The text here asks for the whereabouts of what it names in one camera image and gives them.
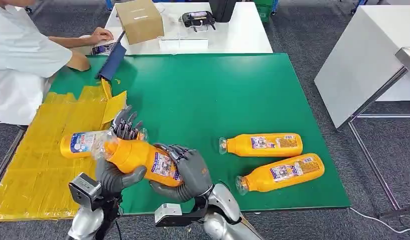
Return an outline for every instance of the flattened cardboard box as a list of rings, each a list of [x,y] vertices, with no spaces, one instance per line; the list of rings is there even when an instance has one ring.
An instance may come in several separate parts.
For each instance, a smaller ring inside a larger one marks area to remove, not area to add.
[[[161,14],[151,0],[128,1],[115,7],[130,45],[164,36]]]

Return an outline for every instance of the smartphone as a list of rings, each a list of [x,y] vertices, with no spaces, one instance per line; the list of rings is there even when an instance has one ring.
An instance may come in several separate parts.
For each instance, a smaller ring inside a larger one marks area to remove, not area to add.
[[[91,49],[91,54],[92,55],[101,55],[101,54],[106,54],[108,52],[110,52],[113,48],[113,46],[115,45],[115,43],[108,43],[105,45],[100,45],[100,46],[95,46]]]

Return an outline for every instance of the white sleeve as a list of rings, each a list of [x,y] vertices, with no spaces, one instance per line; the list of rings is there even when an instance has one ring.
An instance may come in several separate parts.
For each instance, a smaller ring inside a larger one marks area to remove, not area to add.
[[[36,31],[6,31],[1,37],[0,65],[5,69],[32,73],[48,78],[66,65],[71,50],[52,42]]]

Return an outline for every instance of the white table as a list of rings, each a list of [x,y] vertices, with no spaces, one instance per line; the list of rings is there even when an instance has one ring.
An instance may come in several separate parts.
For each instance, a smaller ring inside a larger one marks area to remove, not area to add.
[[[133,54],[199,54],[199,53],[272,53],[262,22],[253,2],[237,2],[230,22],[215,23],[216,30],[209,27],[206,32],[194,32],[178,22],[181,15],[188,12],[210,11],[207,2],[167,2],[155,3],[161,12],[165,38],[207,38],[208,48],[162,50],[158,39],[129,45],[126,36],[121,44],[127,49],[126,55]],[[121,34],[122,27],[114,7],[105,28],[115,37]]]
[[[395,199],[353,124],[355,118],[410,118],[363,114],[375,101],[410,101],[410,5],[359,7],[314,81],[334,126],[349,125],[392,204],[393,210],[379,217],[410,214],[410,205]]]

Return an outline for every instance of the human hand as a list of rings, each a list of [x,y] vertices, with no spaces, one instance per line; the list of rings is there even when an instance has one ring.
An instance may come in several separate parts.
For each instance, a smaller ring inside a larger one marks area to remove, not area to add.
[[[97,27],[91,36],[86,38],[88,45],[96,45],[101,41],[113,40],[113,35],[109,30]]]
[[[100,157],[96,160],[96,179],[111,194],[118,194],[144,178],[147,168],[138,166],[132,173],[122,173],[115,164]]]
[[[156,181],[149,181],[155,192],[179,202],[186,202],[195,196],[205,194],[212,187],[211,176],[203,157],[197,150],[179,145],[164,145],[157,143],[155,147],[168,153],[183,178],[178,187],[170,187]]]

